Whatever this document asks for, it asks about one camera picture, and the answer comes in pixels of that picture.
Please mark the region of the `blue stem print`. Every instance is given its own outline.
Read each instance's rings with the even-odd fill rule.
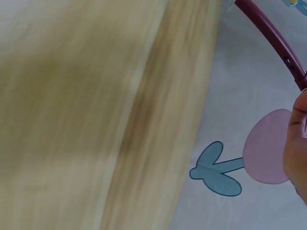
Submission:
[[[243,159],[241,157],[216,163],[222,152],[222,142],[216,141],[210,144],[201,153],[196,162],[196,167],[190,170],[190,178],[202,180],[211,191],[219,195],[237,196],[242,192],[240,183],[225,174],[244,168]]]
[[[297,8],[303,15],[307,16],[307,3],[303,0],[283,0],[284,4],[288,7]]]
[[[295,6],[303,15],[307,16],[307,3],[303,0],[298,0],[297,5]]]

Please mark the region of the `pink balloon print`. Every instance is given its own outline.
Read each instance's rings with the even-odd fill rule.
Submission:
[[[275,110],[262,118],[249,134],[244,150],[246,172],[265,184],[281,184],[288,180],[283,172],[283,149],[291,112]]]
[[[281,184],[288,180],[283,172],[283,149],[291,112],[275,110],[262,118],[250,132],[243,149],[243,157],[218,162],[224,145],[210,144],[199,156],[196,167],[189,172],[193,180],[203,180],[213,192],[222,196],[237,196],[242,187],[228,173],[245,168],[256,181]]]

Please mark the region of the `hand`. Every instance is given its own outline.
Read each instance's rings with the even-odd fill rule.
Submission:
[[[307,91],[296,99],[283,153],[283,169],[307,204]]]

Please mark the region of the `pink circle print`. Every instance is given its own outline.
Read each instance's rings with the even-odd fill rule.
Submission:
[[[265,184],[288,180],[283,172],[283,149],[291,112],[275,110],[262,118],[249,134],[243,150],[246,172]]]

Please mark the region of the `maroon plastic handle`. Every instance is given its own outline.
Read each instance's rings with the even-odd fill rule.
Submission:
[[[251,0],[236,0],[238,8],[255,24],[292,73],[300,90],[307,88],[306,71],[280,32]]]

